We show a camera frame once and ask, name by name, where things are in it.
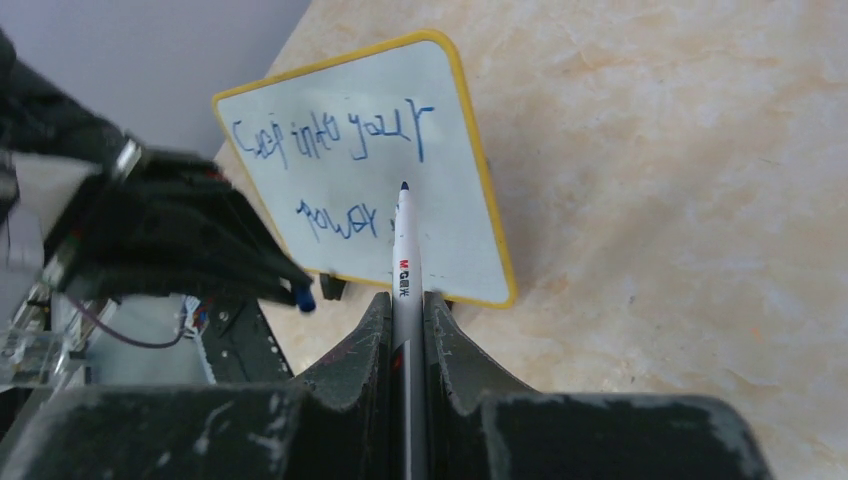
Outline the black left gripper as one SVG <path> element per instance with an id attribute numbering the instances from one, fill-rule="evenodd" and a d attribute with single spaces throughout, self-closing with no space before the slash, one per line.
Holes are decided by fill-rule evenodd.
<path id="1" fill-rule="evenodd" d="M 296 306 L 292 285 L 312 285 L 212 162 L 138 142 L 82 182 L 46 247 L 42 282 L 78 299 L 227 295 L 218 247 L 226 268 L 279 303 Z"/>

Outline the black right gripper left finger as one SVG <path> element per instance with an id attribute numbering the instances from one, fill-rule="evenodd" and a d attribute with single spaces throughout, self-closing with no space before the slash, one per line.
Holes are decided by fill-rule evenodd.
<path id="1" fill-rule="evenodd" d="M 391 301 L 285 382 L 67 390 L 5 479 L 388 479 Z"/>

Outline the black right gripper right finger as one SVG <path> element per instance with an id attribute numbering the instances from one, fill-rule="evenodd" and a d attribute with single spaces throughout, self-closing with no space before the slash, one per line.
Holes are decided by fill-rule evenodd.
<path id="1" fill-rule="evenodd" d="M 544 393 L 424 298 L 435 479 L 768 479 L 749 424 L 709 396 Z"/>

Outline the blue marker cap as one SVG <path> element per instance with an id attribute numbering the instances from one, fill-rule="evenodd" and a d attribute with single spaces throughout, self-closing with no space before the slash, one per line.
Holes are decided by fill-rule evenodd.
<path id="1" fill-rule="evenodd" d="M 311 313 L 315 310 L 316 302 L 309 285 L 293 284 L 291 291 L 300 312 Z"/>

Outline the blue white marker pen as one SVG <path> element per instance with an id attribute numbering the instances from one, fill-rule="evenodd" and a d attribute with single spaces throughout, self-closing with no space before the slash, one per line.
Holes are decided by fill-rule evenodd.
<path id="1" fill-rule="evenodd" d="M 428 477 L 423 290 L 418 240 L 414 198 L 409 184 L 404 181 L 396 204 L 392 276 L 396 471 L 401 479 Z"/>

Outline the yellow-framed whiteboard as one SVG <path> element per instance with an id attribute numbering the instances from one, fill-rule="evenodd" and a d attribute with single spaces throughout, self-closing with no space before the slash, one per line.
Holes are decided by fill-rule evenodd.
<path id="1" fill-rule="evenodd" d="M 459 51 L 401 37 L 232 88 L 212 101 L 271 227 L 302 268 L 391 282 L 408 185 L 423 286 L 508 308 L 517 283 Z"/>

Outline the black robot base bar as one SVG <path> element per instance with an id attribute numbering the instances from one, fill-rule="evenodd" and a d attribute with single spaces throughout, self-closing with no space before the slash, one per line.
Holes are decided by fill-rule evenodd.
<path id="1" fill-rule="evenodd" d="M 196 319 L 215 383 L 284 382 L 293 377 L 256 300 L 205 300 Z"/>

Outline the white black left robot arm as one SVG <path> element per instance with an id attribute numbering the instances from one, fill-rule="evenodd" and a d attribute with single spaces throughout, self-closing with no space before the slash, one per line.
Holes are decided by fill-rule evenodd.
<path id="1" fill-rule="evenodd" d="M 315 307 L 289 258 L 212 160 L 142 143 L 1 40 L 1 148 L 92 167 L 45 242 L 46 280 L 80 300 L 185 294 Z"/>

